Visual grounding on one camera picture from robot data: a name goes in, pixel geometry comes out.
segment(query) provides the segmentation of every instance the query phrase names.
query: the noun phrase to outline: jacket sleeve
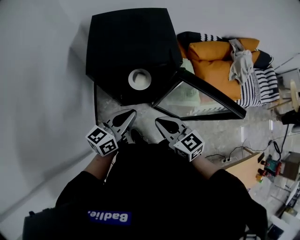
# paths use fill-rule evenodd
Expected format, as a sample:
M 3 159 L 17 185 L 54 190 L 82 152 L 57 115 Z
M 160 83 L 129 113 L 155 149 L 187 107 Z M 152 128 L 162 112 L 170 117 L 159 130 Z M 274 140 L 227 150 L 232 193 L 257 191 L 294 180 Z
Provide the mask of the jacket sleeve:
M 209 193 L 208 201 L 214 204 L 217 212 L 222 213 L 220 220 L 228 223 L 224 232 L 231 230 L 231 233 L 234 232 L 235 237 L 239 239 L 247 234 L 245 233 L 247 226 L 251 233 L 262 240 L 266 239 L 268 229 L 266 209 L 250 197 L 238 178 L 222 169 L 212 175 L 206 187 Z
M 65 186 L 56 201 L 56 207 L 65 203 L 88 201 L 90 198 L 95 197 L 95 194 L 91 193 L 101 193 L 103 183 L 103 180 L 99 180 L 92 174 L 82 171 Z

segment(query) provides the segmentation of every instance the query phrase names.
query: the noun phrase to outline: orange cushion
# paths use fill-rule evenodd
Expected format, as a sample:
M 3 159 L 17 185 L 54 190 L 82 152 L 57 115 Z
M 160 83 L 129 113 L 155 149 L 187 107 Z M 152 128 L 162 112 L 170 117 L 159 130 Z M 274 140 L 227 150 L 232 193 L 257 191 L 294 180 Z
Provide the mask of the orange cushion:
M 255 62 L 258 59 L 260 53 L 261 53 L 260 51 L 252 52 L 252 61 L 253 61 L 253 64 L 255 64 Z
M 187 51 L 183 48 L 183 46 L 180 44 L 180 42 L 178 42 L 178 45 L 179 45 L 179 49 L 180 49 L 182 58 L 188 58 Z
M 254 38 L 239 38 L 240 43 L 244 46 L 246 50 L 250 50 L 252 52 L 258 47 L 259 40 Z
M 222 60 L 230 58 L 231 46 L 226 42 L 199 42 L 191 43 L 188 47 L 187 57 L 190 60 Z
M 229 81 L 229 70 L 232 61 L 196 61 L 192 60 L 195 75 L 220 90 L 232 100 L 239 100 L 240 85 L 237 80 Z

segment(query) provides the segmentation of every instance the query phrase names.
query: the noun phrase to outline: white wall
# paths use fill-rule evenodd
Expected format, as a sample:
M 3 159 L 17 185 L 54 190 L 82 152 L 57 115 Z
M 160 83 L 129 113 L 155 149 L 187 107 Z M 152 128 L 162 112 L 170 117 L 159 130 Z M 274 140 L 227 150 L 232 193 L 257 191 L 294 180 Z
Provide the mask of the white wall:
M 32 210 L 16 214 L 24 204 L 53 204 L 66 181 L 48 182 L 92 158 L 84 137 L 95 123 L 93 83 L 76 48 L 86 38 L 58 0 L 0 1 L 0 231 L 8 239 L 22 233 Z
M 63 0 L 68 14 L 89 30 L 92 15 L 127 8 L 167 8 L 176 33 L 257 38 L 276 67 L 300 53 L 298 0 Z M 279 70 L 300 67 L 300 56 Z

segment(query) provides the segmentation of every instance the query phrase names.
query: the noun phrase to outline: marble floor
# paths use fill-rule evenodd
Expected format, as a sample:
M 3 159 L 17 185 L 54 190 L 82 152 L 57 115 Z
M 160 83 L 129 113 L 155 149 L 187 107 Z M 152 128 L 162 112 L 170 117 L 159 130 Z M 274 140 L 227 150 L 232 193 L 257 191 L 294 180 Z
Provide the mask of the marble floor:
M 281 122 L 271 121 L 269 106 L 252 107 L 247 109 L 247 115 L 243 120 L 222 120 L 222 121 L 188 121 L 187 125 L 191 129 L 196 129 L 205 141 L 205 147 L 202 155 L 204 157 L 221 154 L 229 157 L 229 154 L 234 148 L 239 146 L 250 147 L 253 150 L 264 150 L 265 155 L 271 154 L 273 159 L 278 159 L 278 154 L 275 152 L 273 144 L 268 146 L 268 142 L 272 139 L 277 139 L 279 147 L 281 148 L 283 136 L 285 135 L 286 126 Z M 106 121 L 109 116 L 119 110 L 133 108 L 137 110 L 137 119 L 135 127 L 137 127 L 150 143 L 158 143 L 163 140 L 162 135 L 155 126 L 155 118 L 165 116 L 163 113 L 149 107 L 147 104 L 120 106 L 114 99 L 108 96 L 99 87 L 97 88 L 97 110 L 98 120 Z M 280 112 L 285 113 L 291 110 L 292 107 L 286 105 L 279 109 Z M 247 153 L 236 149 L 231 157 L 232 161 L 245 157 Z M 210 161 L 224 165 L 222 157 L 212 156 L 208 158 Z M 249 193 L 254 200 L 263 205 L 268 212 L 268 216 L 273 215 L 286 199 L 288 192 L 276 186 L 291 185 L 287 183 L 284 178 L 277 178 L 276 183 L 265 179 L 262 184 L 257 184 Z
M 133 108 L 137 110 L 135 127 L 149 140 L 150 143 L 158 143 L 163 140 L 162 135 L 155 126 L 157 117 L 165 116 L 163 113 L 151 108 L 147 104 L 120 106 L 114 99 L 108 96 L 99 87 L 97 88 L 98 120 L 106 121 L 112 113 L 122 109 Z M 272 122 L 268 106 L 250 107 L 243 120 L 218 120 L 218 121 L 186 121 L 191 129 L 196 129 L 205 141 L 203 156 L 221 154 L 226 157 L 239 146 L 250 147 L 253 150 L 264 150 L 271 139 L 277 139 L 281 146 L 286 126 L 280 122 Z M 273 144 L 267 148 L 265 154 L 272 154 L 277 158 Z M 242 157 L 241 148 L 236 149 L 231 157 Z M 222 157 L 213 156 L 209 160 L 218 163 Z

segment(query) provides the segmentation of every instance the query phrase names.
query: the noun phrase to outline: striped blanket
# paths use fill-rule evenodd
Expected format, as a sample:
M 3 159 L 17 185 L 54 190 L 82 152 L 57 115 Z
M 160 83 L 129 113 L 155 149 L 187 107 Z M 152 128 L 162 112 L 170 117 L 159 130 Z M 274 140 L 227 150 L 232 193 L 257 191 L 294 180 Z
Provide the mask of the striped blanket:
M 228 41 L 226 38 L 201 33 L 201 41 Z M 261 106 L 279 100 L 278 81 L 272 67 L 266 70 L 254 69 L 241 87 L 241 100 L 236 103 L 242 107 Z

